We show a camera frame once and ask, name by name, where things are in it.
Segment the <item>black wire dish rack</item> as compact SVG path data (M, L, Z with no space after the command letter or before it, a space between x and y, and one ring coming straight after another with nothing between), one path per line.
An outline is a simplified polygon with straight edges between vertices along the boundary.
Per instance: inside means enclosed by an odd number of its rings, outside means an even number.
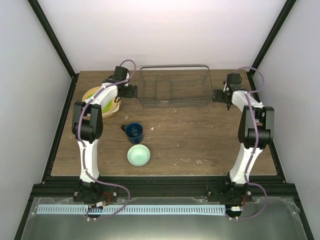
M137 98L143 107L206 106L212 98L205 64L146 65L139 69Z

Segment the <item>dark blue mug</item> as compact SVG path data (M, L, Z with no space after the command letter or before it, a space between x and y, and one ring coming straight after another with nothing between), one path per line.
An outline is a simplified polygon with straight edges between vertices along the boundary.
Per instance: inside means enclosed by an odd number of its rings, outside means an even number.
M143 126L138 122L131 122L127 125L122 125L121 129L125 133L128 141L131 144L137 145L143 141L144 132Z

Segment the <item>pale green bowl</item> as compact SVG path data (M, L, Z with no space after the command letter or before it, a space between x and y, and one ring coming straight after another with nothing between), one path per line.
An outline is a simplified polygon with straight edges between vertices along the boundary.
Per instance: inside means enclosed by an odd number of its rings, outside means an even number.
M135 167L144 166L149 162L150 157L151 152L149 148L143 144L136 144L127 152L128 162Z

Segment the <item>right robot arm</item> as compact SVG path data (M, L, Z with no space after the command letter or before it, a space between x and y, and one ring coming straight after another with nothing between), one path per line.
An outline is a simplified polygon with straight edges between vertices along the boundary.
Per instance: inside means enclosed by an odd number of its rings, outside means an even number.
M241 111L237 134L240 149L229 178L232 183L246 184L258 156L273 140L275 110L255 100L242 87L239 73L227 75L224 88L213 91L212 102L224 103L228 110L235 106Z

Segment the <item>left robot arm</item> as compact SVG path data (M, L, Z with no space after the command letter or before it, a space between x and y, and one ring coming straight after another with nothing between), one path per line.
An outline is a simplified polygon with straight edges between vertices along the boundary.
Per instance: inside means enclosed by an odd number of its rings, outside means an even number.
M84 183L95 183L100 176L98 142L103 133L103 108L109 102L137 96L137 87L129 84L134 74L121 63L92 96L74 103L71 131L79 146L81 164L79 179Z

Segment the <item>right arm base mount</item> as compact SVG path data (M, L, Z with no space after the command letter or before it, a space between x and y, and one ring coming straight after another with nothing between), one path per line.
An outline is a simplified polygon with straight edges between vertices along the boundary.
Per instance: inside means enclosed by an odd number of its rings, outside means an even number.
M242 204L251 202L252 197L248 195L248 185L231 182L227 177L211 177L206 180L205 191L208 199L213 202L226 202Z

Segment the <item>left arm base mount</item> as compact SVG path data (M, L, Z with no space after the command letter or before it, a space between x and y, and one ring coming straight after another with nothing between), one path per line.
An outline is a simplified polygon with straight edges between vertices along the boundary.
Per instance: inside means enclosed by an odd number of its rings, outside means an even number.
M108 204L117 199L118 188L99 183L88 183L78 181L74 192L73 201L85 204L96 204L98 202L107 202Z

